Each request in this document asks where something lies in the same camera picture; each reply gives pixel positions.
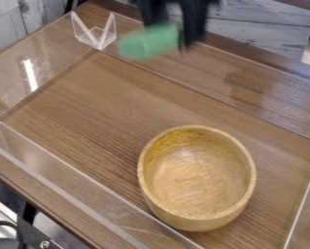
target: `wooden bowl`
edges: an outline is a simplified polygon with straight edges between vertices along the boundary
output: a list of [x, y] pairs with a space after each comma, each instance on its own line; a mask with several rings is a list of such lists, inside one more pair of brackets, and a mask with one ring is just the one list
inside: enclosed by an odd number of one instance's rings
[[169, 129], [143, 149], [138, 177], [158, 218], [185, 231], [210, 231], [242, 213], [255, 168], [241, 142], [198, 125]]

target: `bowl rim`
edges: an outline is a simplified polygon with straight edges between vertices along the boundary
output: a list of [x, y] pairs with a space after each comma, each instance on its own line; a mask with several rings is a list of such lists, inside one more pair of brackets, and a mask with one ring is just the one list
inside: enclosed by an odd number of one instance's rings
[[[144, 169], [144, 157], [146, 157], [146, 154], [147, 154], [151, 146], [154, 145], [156, 140], [161, 137], [163, 137], [166, 134], [169, 134], [169, 133], [171, 133], [171, 132], [174, 132], [177, 130], [183, 130], [183, 129], [202, 129], [202, 130], [206, 130], [206, 131], [210, 131], [210, 132], [215, 132], [215, 133], [221, 134], [222, 136], [227, 137], [235, 143], [235, 145], [239, 147], [241, 151], [243, 152], [243, 155], [245, 155], [246, 160], [247, 160], [247, 167], [249, 167], [249, 170], [250, 170], [247, 189], [246, 189], [246, 191], [243, 193], [243, 196], [241, 197], [239, 201], [233, 206], [226, 208], [225, 210], [217, 212], [215, 214], [203, 215], [202, 217], [194, 217], [194, 216], [186, 215], [186, 214], [182, 215], [181, 213], [177, 213], [174, 211], [174, 209], [166, 207], [163, 205], [163, 203], [152, 195], [152, 193], [151, 193], [151, 191], [148, 189], [146, 179], [144, 179], [144, 170], [143, 170]], [[219, 130], [217, 128], [213, 128], [210, 126], [190, 124], [190, 125], [177, 126], [177, 127], [173, 127], [170, 129], [165, 130], [147, 143], [146, 147], [142, 150], [139, 161], [138, 161], [138, 179], [139, 179], [139, 185], [140, 185], [143, 194], [147, 196], [147, 198], [151, 200], [151, 202], [165, 212], [170, 213], [171, 215], [174, 215], [177, 217], [181, 217], [181, 218], [189, 219], [189, 220], [199, 220], [199, 221], [201, 220], [215, 220], [215, 219], [221, 219], [225, 216], [230, 215], [231, 213], [234, 213], [237, 210], [239, 210], [247, 204], [249, 199], [250, 199], [251, 194], [253, 194], [253, 191], [254, 191], [254, 187], [255, 187], [255, 166], [254, 166], [254, 161], [253, 161], [251, 155], [250, 155], [246, 147], [243, 146], [243, 144], [241, 143], [241, 141], [235, 137], [233, 137], [227, 132], [225, 132], [225, 131], [222, 131], [222, 130]]]

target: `green object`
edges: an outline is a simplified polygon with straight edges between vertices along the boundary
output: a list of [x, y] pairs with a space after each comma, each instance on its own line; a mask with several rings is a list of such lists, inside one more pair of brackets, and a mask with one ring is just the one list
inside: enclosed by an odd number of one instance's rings
[[118, 41], [119, 54], [132, 60], [146, 60], [179, 46], [179, 30], [173, 22], [146, 27]]

